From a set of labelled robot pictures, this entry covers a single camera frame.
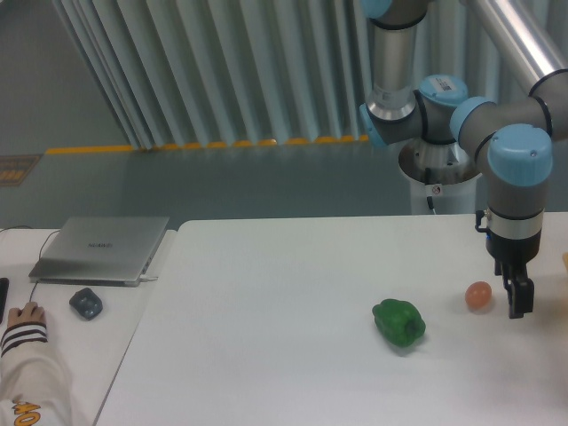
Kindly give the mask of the person's hand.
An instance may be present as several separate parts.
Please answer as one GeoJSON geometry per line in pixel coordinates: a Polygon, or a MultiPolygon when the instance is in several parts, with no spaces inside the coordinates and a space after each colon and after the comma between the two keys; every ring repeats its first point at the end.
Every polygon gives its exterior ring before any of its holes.
{"type": "Polygon", "coordinates": [[[8,311],[8,328],[29,324],[46,325],[45,309],[36,302],[28,302],[22,308],[13,307],[8,311]]]}

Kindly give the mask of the cream sleeved forearm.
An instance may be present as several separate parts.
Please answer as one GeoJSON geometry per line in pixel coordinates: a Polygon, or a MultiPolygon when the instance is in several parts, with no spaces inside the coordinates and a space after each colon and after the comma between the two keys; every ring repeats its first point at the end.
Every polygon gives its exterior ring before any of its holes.
{"type": "Polygon", "coordinates": [[[72,423],[67,374],[58,353],[48,341],[43,323],[21,323],[4,332],[1,340],[1,423],[72,423]]]}

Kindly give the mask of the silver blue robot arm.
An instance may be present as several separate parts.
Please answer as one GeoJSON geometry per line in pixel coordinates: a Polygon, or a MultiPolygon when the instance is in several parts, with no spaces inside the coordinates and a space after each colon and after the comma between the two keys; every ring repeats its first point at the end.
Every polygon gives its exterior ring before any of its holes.
{"type": "Polygon", "coordinates": [[[526,92],[497,104],[469,97],[464,84],[433,75],[411,86],[416,29],[425,1],[365,1],[375,39],[373,89],[361,105],[376,146],[418,138],[458,145],[488,181],[487,207],[476,214],[494,272],[507,291],[509,316],[533,310],[527,273],[536,257],[553,166],[552,145],[567,136],[567,61],[532,13],[518,1],[470,1],[469,9],[526,92]]]}

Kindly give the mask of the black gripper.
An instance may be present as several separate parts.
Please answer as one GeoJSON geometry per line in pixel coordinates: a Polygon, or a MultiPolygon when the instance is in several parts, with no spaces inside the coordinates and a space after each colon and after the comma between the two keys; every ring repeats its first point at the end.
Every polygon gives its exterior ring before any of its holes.
{"type": "Polygon", "coordinates": [[[485,247],[494,260],[507,292],[509,317],[521,319],[533,311],[534,284],[526,265],[540,248],[542,211],[531,217],[504,217],[492,209],[477,210],[475,229],[485,234],[485,247]]]}

